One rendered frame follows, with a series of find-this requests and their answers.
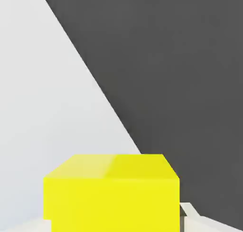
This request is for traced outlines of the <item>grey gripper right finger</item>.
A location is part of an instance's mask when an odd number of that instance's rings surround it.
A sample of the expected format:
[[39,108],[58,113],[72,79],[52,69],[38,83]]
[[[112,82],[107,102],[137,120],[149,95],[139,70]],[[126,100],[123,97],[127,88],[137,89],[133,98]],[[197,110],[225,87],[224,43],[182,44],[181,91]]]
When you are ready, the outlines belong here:
[[201,216],[191,203],[180,203],[180,232],[241,232],[241,230]]

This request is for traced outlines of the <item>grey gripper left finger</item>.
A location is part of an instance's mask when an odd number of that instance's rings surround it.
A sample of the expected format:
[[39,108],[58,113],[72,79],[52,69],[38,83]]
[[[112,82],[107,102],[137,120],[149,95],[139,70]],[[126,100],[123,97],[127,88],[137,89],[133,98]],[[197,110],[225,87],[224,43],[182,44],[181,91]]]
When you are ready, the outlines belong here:
[[3,232],[51,232],[51,221],[37,218]]

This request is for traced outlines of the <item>small yellow cube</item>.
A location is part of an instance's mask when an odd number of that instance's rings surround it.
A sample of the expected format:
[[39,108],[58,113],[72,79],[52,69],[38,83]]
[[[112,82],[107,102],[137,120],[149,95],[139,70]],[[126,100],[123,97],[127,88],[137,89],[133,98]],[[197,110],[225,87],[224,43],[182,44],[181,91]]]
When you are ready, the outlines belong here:
[[180,232],[180,181],[163,155],[74,155],[43,179],[51,232]]

